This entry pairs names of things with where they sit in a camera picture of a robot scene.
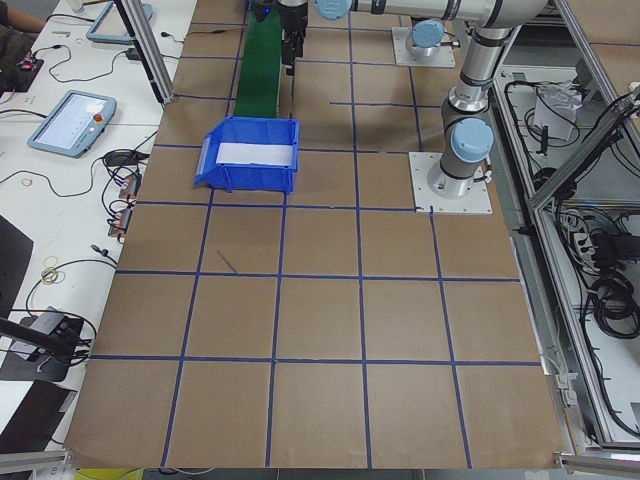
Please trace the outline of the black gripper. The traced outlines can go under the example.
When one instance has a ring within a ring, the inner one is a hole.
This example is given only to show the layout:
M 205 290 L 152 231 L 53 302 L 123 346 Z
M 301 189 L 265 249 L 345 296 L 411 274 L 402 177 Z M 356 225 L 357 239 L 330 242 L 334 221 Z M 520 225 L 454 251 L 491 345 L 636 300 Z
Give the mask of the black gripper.
M 295 75 L 295 61 L 304 55 L 308 25 L 307 0 L 278 0 L 281 39 L 281 63 L 287 76 Z

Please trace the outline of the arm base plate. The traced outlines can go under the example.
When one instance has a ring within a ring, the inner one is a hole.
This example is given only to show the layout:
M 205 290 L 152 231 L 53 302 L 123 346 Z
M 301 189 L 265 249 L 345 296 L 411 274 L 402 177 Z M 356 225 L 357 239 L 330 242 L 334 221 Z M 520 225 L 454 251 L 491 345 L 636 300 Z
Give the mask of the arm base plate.
M 468 179 L 454 179 L 441 169 L 440 152 L 410 152 L 409 165 L 417 213 L 491 215 L 487 184 L 478 167 Z
M 444 44 L 423 48 L 413 44 L 410 27 L 391 29 L 395 63 L 399 66 L 454 68 L 453 48 Z

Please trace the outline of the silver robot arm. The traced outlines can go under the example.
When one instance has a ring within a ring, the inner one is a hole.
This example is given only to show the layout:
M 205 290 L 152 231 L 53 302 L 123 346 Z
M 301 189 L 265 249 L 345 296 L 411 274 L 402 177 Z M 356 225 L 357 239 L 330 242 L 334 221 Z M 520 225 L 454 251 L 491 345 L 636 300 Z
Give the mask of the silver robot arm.
M 405 47 L 414 59 L 423 59 L 434 56 L 444 47 L 460 46 L 457 39 L 444 41 L 446 35 L 442 22 L 433 19 L 419 20 L 409 29 Z
M 538 15 L 544 1 L 315 1 L 326 20 L 354 11 L 372 15 L 405 15 L 418 19 L 461 19 L 474 24 L 459 81 L 442 105 L 445 148 L 428 173 L 436 195 L 459 199 L 474 183 L 474 174 L 489 155 L 494 134 L 482 119 L 488 90 L 513 31 Z

